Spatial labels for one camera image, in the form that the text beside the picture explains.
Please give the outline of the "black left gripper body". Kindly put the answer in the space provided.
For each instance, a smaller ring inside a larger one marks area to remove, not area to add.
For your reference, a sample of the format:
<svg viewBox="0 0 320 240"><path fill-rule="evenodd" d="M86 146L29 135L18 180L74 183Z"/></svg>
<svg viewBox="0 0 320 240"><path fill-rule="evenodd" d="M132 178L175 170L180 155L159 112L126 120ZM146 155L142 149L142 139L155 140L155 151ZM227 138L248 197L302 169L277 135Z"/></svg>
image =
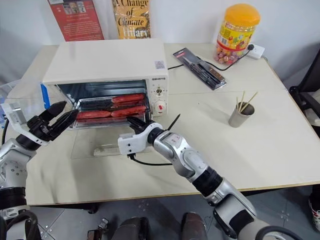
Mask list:
<svg viewBox="0 0 320 240"><path fill-rule="evenodd" d="M56 119L58 116L51 116L49 120L45 120L40 116L35 115L27 121L29 132L35 137L49 142L55 140L61 133L54 128L54 125L50 125L50 121Z"/></svg>

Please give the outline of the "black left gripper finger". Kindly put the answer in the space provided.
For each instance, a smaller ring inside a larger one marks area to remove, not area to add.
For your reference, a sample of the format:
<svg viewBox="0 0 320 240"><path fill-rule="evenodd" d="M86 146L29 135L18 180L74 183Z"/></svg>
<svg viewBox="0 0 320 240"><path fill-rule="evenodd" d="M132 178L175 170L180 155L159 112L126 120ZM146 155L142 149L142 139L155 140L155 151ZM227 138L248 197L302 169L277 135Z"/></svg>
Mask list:
<svg viewBox="0 0 320 240"><path fill-rule="evenodd" d="M64 113L56 122L51 126L50 134L61 134L65 131L77 118L79 111L74 109Z"/></svg>
<svg viewBox="0 0 320 240"><path fill-rule="evenodd" d="M44 120L52 120L57 117L64 110L66 104L66 101L60 101L52 104L44 111Z"/></svg>

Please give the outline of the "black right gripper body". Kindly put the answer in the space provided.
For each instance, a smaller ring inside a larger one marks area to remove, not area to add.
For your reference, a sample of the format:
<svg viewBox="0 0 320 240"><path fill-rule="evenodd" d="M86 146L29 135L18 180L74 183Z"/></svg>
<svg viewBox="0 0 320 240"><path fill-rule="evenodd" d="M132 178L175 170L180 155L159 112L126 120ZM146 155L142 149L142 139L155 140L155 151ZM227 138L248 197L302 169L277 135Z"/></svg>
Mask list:
<svg viewBox="0 0 320 240"><path fill-rule="evenodd" d="M147 122L137 121L135 123L135 130L134 130L135 134L138 135L142 133L150 124L151 124L151 121L147 121Z"/></svg>

